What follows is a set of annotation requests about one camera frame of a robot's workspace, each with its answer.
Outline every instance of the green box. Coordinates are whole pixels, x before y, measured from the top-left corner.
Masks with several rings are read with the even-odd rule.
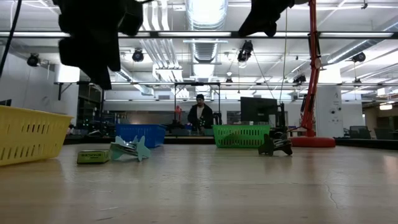
[[[269,130],[269,125],[213,125],[216,145],[221,148],[257,148]]]
[[[109,149],[106,150],[84,150],[77,154],[78,164],[104,164],[111,157]]]

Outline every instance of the table surface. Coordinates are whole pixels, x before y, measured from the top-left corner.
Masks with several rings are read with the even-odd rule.
[[[12,223],[397,223],[398,153],[165,145],[153,157],[77,165],[56,159],[0,167],[0,220]]]

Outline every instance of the man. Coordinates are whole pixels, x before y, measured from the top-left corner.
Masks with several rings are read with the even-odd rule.
[[[197,104],[189,111],[188,121],[201,131],[213,125],[213,110],[205,104],[205,97],[202,94],[197,95]]]

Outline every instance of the plastic basket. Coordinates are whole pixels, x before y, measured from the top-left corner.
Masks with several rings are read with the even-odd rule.
[[[57,157],[71,119],[0,106],[0,166]]]
[[[269,134],[269,125],[213,125],[217,147],[256,148],[264,143],[264,134]]]
[[[159,124],[117,124],[116,135],[125,141],[145,136],[146,147],[157,147],[164,142],[166,127]]]

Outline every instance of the computer monitor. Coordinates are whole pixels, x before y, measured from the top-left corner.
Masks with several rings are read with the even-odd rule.
[[[274,114],[277,119],[277,100],[241,97],[241,121],[268,122],[270,114]]]
[[[11,99],[0,101],[0,105],[2,105],[2,106],[11,106]]]

